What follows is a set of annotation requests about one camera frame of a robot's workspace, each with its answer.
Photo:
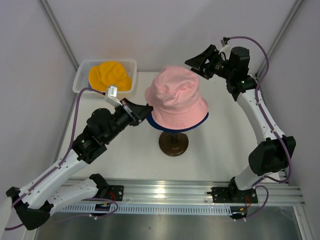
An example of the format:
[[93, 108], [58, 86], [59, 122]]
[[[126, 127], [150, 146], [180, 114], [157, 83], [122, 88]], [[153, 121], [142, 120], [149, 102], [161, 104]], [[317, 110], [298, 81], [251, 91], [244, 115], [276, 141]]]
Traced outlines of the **pink bucket hat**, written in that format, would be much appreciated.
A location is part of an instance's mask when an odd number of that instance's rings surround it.
[[198, 76], [182, 66], [168, 65], [145, 90], [145, 101], [160, 126], [172, 130], [190, 128], [209, 112], [200, 92]]

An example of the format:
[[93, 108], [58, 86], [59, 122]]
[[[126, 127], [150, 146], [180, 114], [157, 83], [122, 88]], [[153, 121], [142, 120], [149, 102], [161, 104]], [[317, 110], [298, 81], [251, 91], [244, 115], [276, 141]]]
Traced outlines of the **yellow bucket hat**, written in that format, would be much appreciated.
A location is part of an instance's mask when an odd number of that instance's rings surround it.
[[93, 66], [88, 74], [88, 81], [92, 89], [105, 92], [109, 86], [116, 86], [120, 92], [132, 88], [132, 80], [124, 66], [116, 61], [106, 61]]

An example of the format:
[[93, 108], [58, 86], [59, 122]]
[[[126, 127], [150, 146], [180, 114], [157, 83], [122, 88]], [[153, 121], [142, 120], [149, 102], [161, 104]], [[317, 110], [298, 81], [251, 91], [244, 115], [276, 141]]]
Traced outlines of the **blue bucket hat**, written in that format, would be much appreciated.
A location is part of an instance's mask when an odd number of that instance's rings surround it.
[[208, 117], [209, 117], [209, 112], [206, 114], [206, 116], [199, 123], [197, 123], [189, 128], [185, 128], [185, 129], [169, 129], [169, 128], [165, 128], [163, 126], [160, 126], [159, 124], [157, 124], [155, 122], [151, 113], [147, 116], [146, 120], [156, 130], [163, 131], [166, 133], [183, 133], [183, 132], [187, 132], [187, 131], [190, 131], [190, 130], [193, 130], [193, 129], [199, 127], [201, 124], [203, 124], [208, 119]]

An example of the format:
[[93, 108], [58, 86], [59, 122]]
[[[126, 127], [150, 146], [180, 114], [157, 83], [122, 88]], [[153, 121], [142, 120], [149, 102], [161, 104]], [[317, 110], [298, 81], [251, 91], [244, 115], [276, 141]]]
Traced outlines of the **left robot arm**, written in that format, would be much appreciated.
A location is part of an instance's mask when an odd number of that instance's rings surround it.
[[11, 187], [6, 192], [22, 226], [29, 231], [37, 229], [60, 209], [82, 200], [111, 200], [110, 185], [98, 173], [66, 191], [58, 188], [106, 152], [107, 145], [127, 126], [138, 126], [152, 110], [148, 104], [135, 104], [126, 98], [120, 101], [114, 112], [107, 108], [96, 109], [61, 160], [28, 185]]

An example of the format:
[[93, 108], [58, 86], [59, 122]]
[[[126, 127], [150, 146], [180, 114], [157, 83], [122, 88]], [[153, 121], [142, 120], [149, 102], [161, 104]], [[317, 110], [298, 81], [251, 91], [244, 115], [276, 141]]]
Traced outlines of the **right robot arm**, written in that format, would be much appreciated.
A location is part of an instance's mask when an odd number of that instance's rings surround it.
[[293, 136], [278, 127], [266, 108], [255, 79], [249, 75], [250, 51], [241, 46], [223, 50], [210, 45], [201, 54], [185, 61], [191, 71], [209, 80], [225, 79], [226, 89], [244, 111], [256, 137], [257, 146], [248, 156], [248, 167], [233, 177], [227, 187], [212, 187], [209, 194], [214, 203], [256, 204], [255, 188], [271, 174], [292, 169], [291, 158], [296, 147]]

